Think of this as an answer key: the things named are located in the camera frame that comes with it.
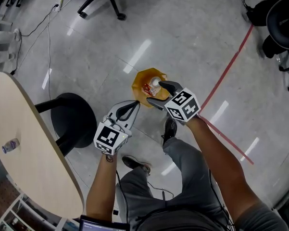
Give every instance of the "orange plastic bag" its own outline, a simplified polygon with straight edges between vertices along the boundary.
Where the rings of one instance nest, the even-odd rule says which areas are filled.
[[[166,74],[160,72],[156,68],[149,68],[139,72],[131,86],[136,100],[150,108],[153,106],[146,101],[146,98],[151,96],[149,94],[145,94],[142,91],[142,87],[149,85],[151,79],[154,77],[159,77],[161,80],[168,80]],[[161,88],[154,98],[165,100],[167,97],[169,97],[169,92],[166,89]]]

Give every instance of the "oval wooden table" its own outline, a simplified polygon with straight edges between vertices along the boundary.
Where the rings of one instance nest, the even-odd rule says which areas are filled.
[[[2,146],[14,138],[20,146],[4,154]],[[0,73],[0,160],[22,191],[45,210],[64,218],[82,214],[82,193],[64,155],[29,96],[6,73]]]

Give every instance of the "black and white marker cube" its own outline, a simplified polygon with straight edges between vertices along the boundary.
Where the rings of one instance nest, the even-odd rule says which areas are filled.
[[[114,155],[126,144],[127,139],[127,134],[100,122],[94,136],[94,145],[104,153]]]
[[[165,105],[173,119],[187,122],[200,110],[199,102],[190,90],[184,88]]]

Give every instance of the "wall outlet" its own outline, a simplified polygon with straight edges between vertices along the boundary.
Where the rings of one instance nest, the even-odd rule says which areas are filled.
[[[60,9],[61,9],[61,7],[62,7],[62,2],[63,2],[63,0],[56,0],[56,2],[55,2],[55,4],[54,5],[58,5],[58,7],[55,7],[54,8],[54,11],[55,12],[59,12],[60,11]]]

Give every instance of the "chair wheel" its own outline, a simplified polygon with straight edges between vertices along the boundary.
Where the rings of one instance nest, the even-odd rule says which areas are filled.
[[[84,13],[84,12],[81,12],[80,14],[79,14],[79,16],[81,17],[81,18],[86,18],[88,15],[86,14],[86,13]]]
[[[126,14],[124,14],[124,13],[119,13],[119,15],[117,16],[117,18],[118,18],[120,21],[124,21],[124,20],[126,20],[127,16],[126,16]]]

